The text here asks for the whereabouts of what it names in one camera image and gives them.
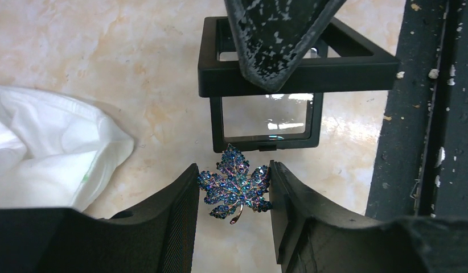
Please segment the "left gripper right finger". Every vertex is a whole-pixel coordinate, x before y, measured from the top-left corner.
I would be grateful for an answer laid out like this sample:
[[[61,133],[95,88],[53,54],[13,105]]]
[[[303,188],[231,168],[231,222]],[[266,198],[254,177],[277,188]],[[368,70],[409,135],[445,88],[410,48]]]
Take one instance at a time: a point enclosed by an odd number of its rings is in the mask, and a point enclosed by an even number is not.
[[[276,262],[283,272],[468,272],[468,218],[350,211],[270,162]]]

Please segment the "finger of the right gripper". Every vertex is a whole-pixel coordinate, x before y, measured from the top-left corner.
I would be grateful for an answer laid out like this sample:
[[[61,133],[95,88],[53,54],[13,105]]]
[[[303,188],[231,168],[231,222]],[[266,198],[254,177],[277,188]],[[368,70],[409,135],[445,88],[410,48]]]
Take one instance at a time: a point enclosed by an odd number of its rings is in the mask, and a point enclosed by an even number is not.
[[[279,91],[319,39],[344,0],[224,2],[242,76]]]

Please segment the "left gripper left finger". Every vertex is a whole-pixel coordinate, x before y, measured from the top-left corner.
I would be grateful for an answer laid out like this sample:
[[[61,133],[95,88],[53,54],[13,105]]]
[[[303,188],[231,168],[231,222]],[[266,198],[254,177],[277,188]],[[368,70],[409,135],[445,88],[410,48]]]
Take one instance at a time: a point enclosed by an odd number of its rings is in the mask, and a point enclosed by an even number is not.
[[[0,209],[0,272],[190,272],[196,164],[109,219],[71,208]]]

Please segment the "black square frame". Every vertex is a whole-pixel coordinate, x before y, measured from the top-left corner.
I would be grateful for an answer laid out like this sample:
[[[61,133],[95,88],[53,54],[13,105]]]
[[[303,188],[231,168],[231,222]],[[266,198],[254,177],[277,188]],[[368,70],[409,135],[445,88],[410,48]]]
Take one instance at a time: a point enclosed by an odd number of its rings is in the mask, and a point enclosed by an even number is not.
[[[201,97],[210,101],[212,145],[216,153],[223,152],[228,145],[240,151],[316,147],[320,139],[325,93],[390,90],[400,65],[398,58],[333,18],[314,45],[319,56],[303,59],[280,90],[282,94],[312,96],[306,107],[305,130],[302,133],[227,137],[222,99],[266,94],[241,75],[237,61],[219,60],[221,53],[234,47],[227,17],[207,17],[199,52],[198,91]]]

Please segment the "blue leaf brooch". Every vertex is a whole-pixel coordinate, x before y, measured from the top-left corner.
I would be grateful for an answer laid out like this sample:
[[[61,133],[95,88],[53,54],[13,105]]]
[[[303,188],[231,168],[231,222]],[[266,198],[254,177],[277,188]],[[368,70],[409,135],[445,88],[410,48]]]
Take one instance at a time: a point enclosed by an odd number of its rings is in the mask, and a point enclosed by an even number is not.
[[[197,176],[198,187],[206,193],[204,202],[215,205],[209,215],[224,220],[233,215],[235,224],[245,207],[254,212],[267,212],[272,203],[264,198],[269,192],[270,167],[259,166],[249,173],[250,163],[244,154],[229,144],[216,163],[218,173],[202,171]]]

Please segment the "white garment with blue print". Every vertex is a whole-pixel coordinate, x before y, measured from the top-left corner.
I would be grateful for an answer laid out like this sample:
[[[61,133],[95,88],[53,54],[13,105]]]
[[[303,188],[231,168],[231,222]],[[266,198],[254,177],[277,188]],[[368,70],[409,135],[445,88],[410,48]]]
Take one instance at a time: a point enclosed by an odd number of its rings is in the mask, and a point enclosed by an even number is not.
[[[0,86],[0,209],[84,211],[133,148],[134,139],[90,104]]]

